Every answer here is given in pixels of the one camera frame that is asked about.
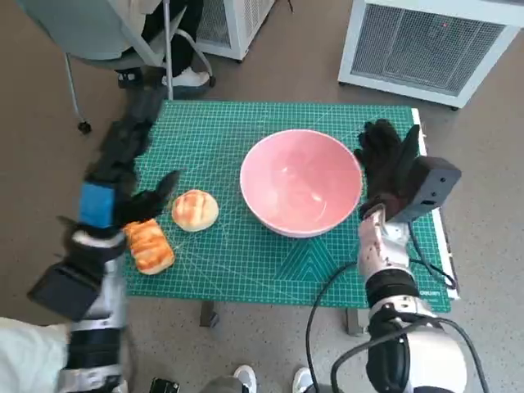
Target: black cable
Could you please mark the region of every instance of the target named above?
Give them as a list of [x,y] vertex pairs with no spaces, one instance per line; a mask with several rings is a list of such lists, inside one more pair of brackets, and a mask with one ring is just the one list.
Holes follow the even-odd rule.
[[422,248],[420,247],[420,243],[418,242],[417,237],[415,236],[415,232],[413,230],[413,223],[408,224],[409,227],[409,236],[411,236],[411,240],[413,241],[413,247],[415,247],[415,251],[418,254],[418,257],[420,260],[411,260],[411,262],[419,263],[424,265],[426,267],[427,272],[438,282],[441,282],[443,285],[445,285],[446,288],[454,290],[457,289],[457,282],[453,277],[451,277],[449,274],[445,273],[442,269],[435,266],[434,264],[429,263],[424,254],[422,253]]
[[341,268],[339,268],[327,281],[327,283],[323,286],[322,291],[317,296],[317,299],[314,301],[313,308],[311,309],[311,313],[309,313],[309,319],[308,319],[308,326],[305,329],[305,355],[308,359],[308,367],[311,371],[311,379],[313,380],[313,386],[317,393],[320,392],[318,388],[318,381],[317,377],[314,373],[314,367],[313,367],[313,359],[311,358],[311,344],[310,344],[310,338],[311,335],[311,325],[313,324],[313,317],[314,314],[317,311],[318,306],[320,305],[320,301],[322,300],[322,297],[326,294],[328,289],[331,287],[331,285],[335,282],[337,278],[339,278],[345,271],[347,271],[349,268],[353,268],[357,265],[356,262],[350,262],[349,264],[345,264]]
[[410,325],[408,325],[407,327],[403,327],[402,329],[396,332],[391,332],[382,337],[376,338],[372,341],[364,342],[363,344],[356,346],[353,349],[345,352],[340,358],[337,359],[337,361],[333,364],[331,368],[331,385],[332,385],[333,393],[340,393],[340,390],[338,388],[337,372],[340,366],[342,366],[342,364],[345,361],[357,355],[359,352],[362,352],[363,350],[368,350],[383,342],[394,340],[397,337],[413,332],[414,330],[421,327],[422,325],[426,325],[429,323],[443,323],[445,325],[451,326],[453,329],[455,329],[458,332],[458,334],[460,334],[460,336],[462,336],[462,338],[464,339],[464,341],[466,341],[466,344],[468,345],[469,351],[472,354],[473,362],[475,363],[475,367],[477,369],[478,379],[481,382],[482,391],[484,393],[490,393],[490,388],[488,387],[488,384],[486,381],[486,375],[484,374],[484,370],[482,368],[481,358],[479,357],[477,350],[475,349],[475,346],[473,345],[472,339],[468,336],[466,331],[464,331],[464,329],[462,329],[456,322],[452,321],[451,319],[441,318],[441,317],[427,317],[427,318],[419,319],[418,321],[413,322]]

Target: white fan heater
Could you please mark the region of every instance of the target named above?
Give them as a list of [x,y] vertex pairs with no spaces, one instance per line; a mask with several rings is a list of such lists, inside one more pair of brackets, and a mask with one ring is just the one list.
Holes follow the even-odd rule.
[[196,45],[242,61],[275,0],[204,0]]
[[522,25],[524,0],[353,0],[338,80],[462,108]]

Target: table leg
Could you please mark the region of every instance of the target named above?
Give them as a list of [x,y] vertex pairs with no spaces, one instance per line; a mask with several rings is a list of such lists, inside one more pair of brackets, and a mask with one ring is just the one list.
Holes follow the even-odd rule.
[[200,308],[200,326],[202,328],[214,328],[219,322],[219,315],[215,312],[213,301],[202,301]]
[[173,99],[173,60],[171,58],[171,15],[169,13],[169,0],[162,0],[164,5],[164,31],[165,31],[165,60],[166,66],[166,78],[167,78],[167,98]]
[[346,331],[354,337],[360,337],[368,327],[368,311],[366,309],[346,309]]

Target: pastry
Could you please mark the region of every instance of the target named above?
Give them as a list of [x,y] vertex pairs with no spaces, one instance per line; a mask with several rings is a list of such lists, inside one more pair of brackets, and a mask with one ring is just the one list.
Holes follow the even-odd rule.
[[171,216],[184,231],[197,232],[213,225],[219,217],[219,205],[209,193],[191,190],[174,201]]
[[140,273],[158,274],[173,264],[173,250],[154,219],[128,224],[124,232]]

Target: table edge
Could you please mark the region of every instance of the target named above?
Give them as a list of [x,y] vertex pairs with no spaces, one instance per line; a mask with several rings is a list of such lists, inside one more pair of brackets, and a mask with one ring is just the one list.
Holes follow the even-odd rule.
[[[420,121],[420,114],[418,113],[417,108],[411,108],[411,114],[413,117],[413,123],[420,126],[420,134],[418,135],[418,148],[420,149],[420,154],[423,156],[427,155],[426,143],[424,138],[424,129],[422,122]],[[433,216],[433,223],[435,224],[435,234],[436,234],[436,243],[439,247],[440,261],[442,263],[442,269],[449,274],[451,277],[457,281],[457,276],[454,271],[453,261],[451,259],[451,253],[449,252],[448,242],[446,240],[446,235],[444,232],[444,225],[442,224],[442,216],[440,212],[440,207],[434,209],[431,212]],[[457,289],[448,289],[448,297],[451,300],[460,299],[459,291]]]

